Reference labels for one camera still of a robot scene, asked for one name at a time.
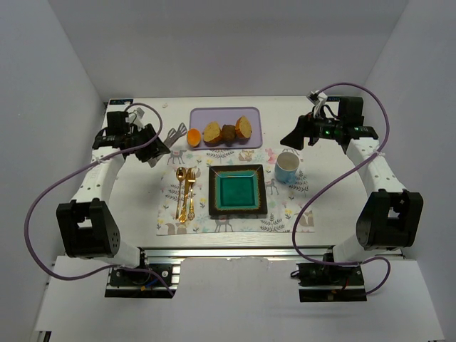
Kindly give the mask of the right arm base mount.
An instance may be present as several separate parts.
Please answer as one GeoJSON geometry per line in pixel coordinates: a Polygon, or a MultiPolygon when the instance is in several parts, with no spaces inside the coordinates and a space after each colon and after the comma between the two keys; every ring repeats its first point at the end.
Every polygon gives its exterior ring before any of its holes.
{"type": "Polygon", "coordinates": [[[367,301],[363,273],[359,266],[325,266],[301,263],[290,277],[298,281],[301,303],[367,301]]]}

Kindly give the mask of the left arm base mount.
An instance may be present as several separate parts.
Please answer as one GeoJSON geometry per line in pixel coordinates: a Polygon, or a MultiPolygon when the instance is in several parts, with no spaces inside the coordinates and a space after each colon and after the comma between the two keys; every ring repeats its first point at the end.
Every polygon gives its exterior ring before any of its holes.
{"type": "MultiPolygon", "coordinates": [[[[147,268],[158,274],[174,294],[180,279],[183,259],[149,258],[147,268]]],[[[172,294],[153,274],[122,269],[109,271],[105,298],[171,299],[172,294]]]]}

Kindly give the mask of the silver metal tongs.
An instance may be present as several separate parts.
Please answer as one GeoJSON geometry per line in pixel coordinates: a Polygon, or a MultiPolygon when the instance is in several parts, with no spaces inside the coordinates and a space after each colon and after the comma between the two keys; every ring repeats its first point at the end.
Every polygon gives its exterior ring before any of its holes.
{"type": "MultiPolygon", "coordinates": [[[[171,147],[183,136],[187,134],[187,127],[184,123],[180,123],[177,129],[170,129],[166,139],[164,140],[164,145],[168,148],[168,150],[171,149],[171,147]]],[[[154,157],[150,160],[148,160],[148,164],[151,168],[156,166],[156,164],[160,161],[162,156],[164,156],[164,153],[160,153],[157,157],[154,157]]]]}

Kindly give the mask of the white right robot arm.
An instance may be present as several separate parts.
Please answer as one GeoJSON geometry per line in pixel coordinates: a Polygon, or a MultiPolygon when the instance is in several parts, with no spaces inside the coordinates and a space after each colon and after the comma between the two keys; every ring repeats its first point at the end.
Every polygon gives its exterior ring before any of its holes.
{"type": "Polygon", "coordinates": [[[378,250],[411,247],[423,210],[423,197],[406,189],[394,175],[385,157],[382,142],[371,126],[364,124],[363,99],[341,97],[338,112],[327,106],[325,94],[312,93],[310,113],[299,116],[296,127],[281,144],[302,150],[304,140],[315,145],[320,139],[334,140],[359,174],[367,202],[356,222],[355,233],[332,247],[331,262],[348,266],[370,259],[378,250]]]}

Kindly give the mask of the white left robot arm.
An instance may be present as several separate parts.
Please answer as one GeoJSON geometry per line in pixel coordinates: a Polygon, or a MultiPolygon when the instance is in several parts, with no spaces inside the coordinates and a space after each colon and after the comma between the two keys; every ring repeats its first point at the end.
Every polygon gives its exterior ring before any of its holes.
{"type": "Polygon", "coordinates": [[[174,144],[171,130],[161,140],[151,124],[141,121],[136,109],[110,111],[92,145],[92,166],[77,193],[56,210],[66,254],[81,259],[99,259],[109,264],[136,268],[143,256],[140,248],[124,242],[108,203],[114,183],[129,155],[154,167],[174,144]]]}

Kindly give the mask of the orange bread piece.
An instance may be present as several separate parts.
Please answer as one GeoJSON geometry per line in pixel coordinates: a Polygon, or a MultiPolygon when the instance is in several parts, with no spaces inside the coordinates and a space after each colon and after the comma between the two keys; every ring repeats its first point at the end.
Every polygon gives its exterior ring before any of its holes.
{"type": "Polygon", "coordinates": [[[197,130],[195,128],[189,129],[187,132],[187,144],[190,147],[195,148],[195,147],[199,146],[200,142],[201,142],[201,133],[199,132],[199,130],[197,130]]]}

